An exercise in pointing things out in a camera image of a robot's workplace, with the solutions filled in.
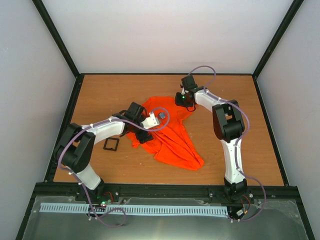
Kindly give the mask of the orange garment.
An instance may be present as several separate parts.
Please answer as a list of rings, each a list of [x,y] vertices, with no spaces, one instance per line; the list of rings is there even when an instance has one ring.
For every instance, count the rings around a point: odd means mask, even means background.
[[[132,146],[142,148],[154,159],[175,167],[196,171],[204,165],[204,160],[197,153],[196,148],[189,137],[183,121],[192,115],[182,106],[175,104],[171,96],[153,96],[142,105],[147,112],[154,111],[155,115],[163,112],[159,107],[166,109],[169,113],[168,125],[156,132],[152,132],[153,140],[141,144],[134,133],[126,136],[132,141]]]

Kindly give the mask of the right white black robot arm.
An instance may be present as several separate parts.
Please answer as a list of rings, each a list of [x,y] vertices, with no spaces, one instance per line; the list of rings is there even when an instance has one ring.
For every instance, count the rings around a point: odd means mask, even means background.
[[[225,161],[224,196],[235,202],[247,191],[241,154],[245,123],[236,100],[225,100],[198,86],[192,75],[181,79],[181,92],[175,95],[175,104],[194,111],[200,105],[212,113],[213,131],[220,140]]]

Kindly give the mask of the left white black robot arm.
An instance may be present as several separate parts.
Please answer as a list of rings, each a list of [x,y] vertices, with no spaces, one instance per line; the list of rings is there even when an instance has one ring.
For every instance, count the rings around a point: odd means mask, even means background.
[[[71,123],[67,126],[53,151],[58,165],[86,186],[86,195],[99,201],[104,195],[105,183],[90,164],[95,144],[113,136],[134,133],[141,143],[153,139],[148,130],[160,124],[153,112],[132,102],[127,110],[113,114],[106,120],[89,125]]]

